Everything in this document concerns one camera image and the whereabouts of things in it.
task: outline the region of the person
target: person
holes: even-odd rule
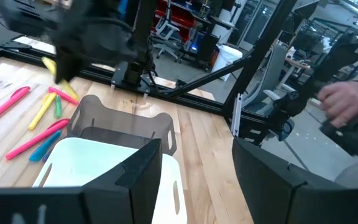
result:
[[[348,82],[323,87],[318,93],[318,99],[331,124],[337,128],[345,126],[358,115],[358,76]],[[358,163],[344,169],[335,182],[345,187],[358,188]]]

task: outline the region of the floor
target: floor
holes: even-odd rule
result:
[[[17,35],[0,25],[0,43]],[[182,64],[175,63],[168,55],[155,59],[155,64],[160,77],[173,81],[181,79],[190,82],[207,75],[203,70],[192,67],[185,61]],[[234,76],[238,76],[239,73],[240,71],[234,72],[226,82],[215,80],[201,86],[200,89],[211,92],[217,101],[223,102],[235,82]],[[257,80],[258,77],[255,77],[247,90],[251,90]],[[329,180],[334,180],[340,171],[358,161],[358,157],[349,156],[318,130],[325,117],[317,107],[308,105],[293,119],[295,128],[285,142],[270,139],[262,148]]]

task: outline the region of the white container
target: white container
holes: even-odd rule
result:
[[[239,50],[228,47],[226,45],[222,45],[219,47],[219,54],[216,58],[214,67],[212,68],[212,72],[218,71],[221,68],[224,68],[233,63],[233,61],[242,58],[242,53]],[[224,81],[229,78],[229,74],[221,77]]]
[[[77,187],[88,183],[127,159],[137,149],[105,144],[80,138],[58,142],[46,161],[33,187],[39,187],[52,164],[44,187]],[[176,183],[179,211],[176,213],[173,187]],[[153,224],[186,224],[185,196],[178,162],[163,154],[160,188],[153,215]]]

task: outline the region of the wooden board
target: wooden board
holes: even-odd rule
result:
[[[160,84],[173,85],[168,80],[157,80]],[[110,86],[82,78],[75,78],[71,84],[81,97],[96,95],[108,108],[148,117],[166,112],[173,118],[178,146],[174,158],[181,169],[188,223],[252,223],[234,171],[232,135],[222,117],[112,90]],[[43,166],[42,162],[29,162],[29,156],[37,146],[11,161],[4,156],[56,121],[52,105],[33,131],[27,129],[47,94],[47,88],[53,85],[48,70],[0,58],[0,104],[14,90],[26,85],[32,87],[31,93],[0,117],[0,187],[30,187],[33,184]],[[213,99],[210,93],[201,90],[195,90],[193,94]],[[75,106],[65,101],[62,103],[63,117],[70,118]]]

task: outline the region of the white bin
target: white bin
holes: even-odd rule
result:
[[[220,51],[218,57],[216,58],[214,67],[212,68],[212,72],[215,72],[221,68],[224,68],[233,63],[233,61],[242,58],[242,53],[239,50],[228,47],[226,45],[222,45],[219,47]],[[229,78],[229,74],[221,77],[224,81]]]

